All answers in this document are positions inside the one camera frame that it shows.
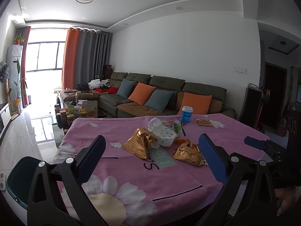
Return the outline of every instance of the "potted plant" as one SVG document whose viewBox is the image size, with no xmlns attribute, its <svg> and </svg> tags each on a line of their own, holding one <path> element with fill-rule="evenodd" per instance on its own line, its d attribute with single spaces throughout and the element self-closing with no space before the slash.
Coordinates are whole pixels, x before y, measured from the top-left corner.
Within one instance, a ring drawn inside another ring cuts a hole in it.
<svg viewBox="0 0 301 226">
<path fill-rule="evenodd" d="M 20 36 L 20 35 L 17 35 L 15 37 L 15 44 L 16 45 L 20 45 L 20 42 L 23 42 L 24 41 L 24 37 Z"/>
<path fill-rule="evenodd" d="M 14 63 L 17 63 L 18 78 L 19 78 L 19 74 L 20 74 L 20 70 L 21 70 L 19 60 L 17 59 L 17 60 L 15 60 L 15 61 L 13 61 L 13 62 L 14 62 Z M 21 91 L 23 91 L 23 90 L 21 90 L 21 85 L 22 85 L 22 83 L 24 83 L 25 86 L 26 86 L 26 88 L 27 88 L 27 83 L 26 83 L 26 81 L 25 81 L 25 78 L 20 79 L 20 80 L 18 81 L 18 83 L 17 83 L 16 81 L 14 81 L 14 83 L 15 83 L 15 85 L 16 85 L 16 92 L 14 92 L 13 89 L 10 89 L 10 90 L 9 90 L 9 94 L 11 93 L 11 91 L 13 91 L 13 93 L 15 94 L 16 98 L 13 100 L 13 102 L 14 102 L 16 108 L 17 108 L 17 113 L 18 113 L 18 115 L 20 115 L 20 114 L 21 114 L 21 113 L 20 113 L 20 108 L 19 108 L 19 103 L 20 103 L 20 98 L 21 98 L 21 97 L 20 97 L 20 94 L 21 94 Z"/>
</svg>

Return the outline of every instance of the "pink tablecloth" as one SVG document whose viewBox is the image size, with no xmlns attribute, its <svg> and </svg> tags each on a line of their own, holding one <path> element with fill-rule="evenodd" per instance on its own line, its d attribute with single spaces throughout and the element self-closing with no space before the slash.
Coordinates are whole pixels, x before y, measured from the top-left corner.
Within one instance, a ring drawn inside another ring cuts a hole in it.
<svg viewBox="0 0 301 226">
<path fill-rule="evenodd" d="M 207 165 L 194 166 L 172 159 L 178 147 L 176 144 L 170 148 L 160 147 L 157 153 L 150 152 L 147 160 L 139 159 L 121 147 L 138 127 L 148 128 L 152 118 L 76 119 L 56 155 L 54 162 L 60 163 L 88 147 L 97 135 L 105 137 L 103 158 L 82 187 L 111 226 L 173 222 L 212 203 L 222 188 Z M 172 121 L 180 116 L 160 118 Z M 210 119 L 215 127 L 198 126 L 194 118 Z M 193 115 L 184 130 L 192 143 L 197 144 L 198 137 L 206 133 L 228 154 L 237 152 L 255 160 L 259 160 L 263 152 L 245 145 L 244 138 L 268 139 L 266 135 L 222 114 Z M 70 215 L 76 217 L 63 184 L 59 186 Z"/>
</svg>

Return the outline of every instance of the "plant pot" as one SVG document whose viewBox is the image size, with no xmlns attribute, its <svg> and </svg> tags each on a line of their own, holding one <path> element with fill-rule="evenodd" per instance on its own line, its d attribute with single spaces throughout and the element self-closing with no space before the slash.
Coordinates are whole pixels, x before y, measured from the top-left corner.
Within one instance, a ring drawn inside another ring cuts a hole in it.
<svg viewBox="0 0 301 226">
<path fill-rule="evenodd" d="M 19 108 L 20 98 L 14 99 L 13 102 L 14 102 L 16 108 L 17 108 L 17 113 L 18 113 L 18 115 L 20 115 L 20 114 L 21 114 L 20 108 Z"/>
</svg>

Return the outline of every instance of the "blue cup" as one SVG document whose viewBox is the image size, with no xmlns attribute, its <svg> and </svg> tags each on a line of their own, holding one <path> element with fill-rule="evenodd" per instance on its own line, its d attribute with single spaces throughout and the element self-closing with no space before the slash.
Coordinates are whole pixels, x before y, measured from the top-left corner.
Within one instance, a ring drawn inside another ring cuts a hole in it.
<svg viewBox="0 0 301 226">
<path fill-rule="evenodd" d="M 190 118 L 192 116 L 192 112 L 193 112 L 193 108 L 192 107 L 183 106 L 181 120 L 183 122 L 185 122 L 185 123 L 189 123 L 190 122 Z"/>
</svg>

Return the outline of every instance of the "green plant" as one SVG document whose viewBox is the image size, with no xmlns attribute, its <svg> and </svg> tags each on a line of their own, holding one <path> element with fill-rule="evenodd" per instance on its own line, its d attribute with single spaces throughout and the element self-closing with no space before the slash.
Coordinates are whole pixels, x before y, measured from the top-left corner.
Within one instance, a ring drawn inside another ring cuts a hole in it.
<svg viewBox="0 0 301 226">
<path fill-rule="evenodd" d="M 18 40 L 18 41 L 20 41 L 20 42 L 23 42 L 23 41 L 24 41 L 24 37 L 22 37 L 22 36 L 20 36 L 20 35 L 17 35 L 17 36 L 15 37 L 15 40 Z"/>
<path fill-rule="evenodd" d="M 17 63 L 17 71 L 18 71 L 18 78 L 19 78 L 19 74 L 20 74 L 20 71 L 21 71 L 21 68 L 20 68 L 20 62 L 19 60 L 14 60 L 13 61 L 14 63 Z M 15 85 L 16 85 L 16 92 L 14 92 L 13 89 L 10 89 L 13 91 L 13 93 L 16 95 L 16 98 L 20 98 L 20 93 L 21 93 L 21 84 L 24 83 L 26 88 L 27 88 L 27 83 L 26 83 L 26 78 L 22 78 L 20 79 L 20 81 L 18 81 L 18 83 L 16 83 L 16 81 L 14 81 Z"/>
</svg>

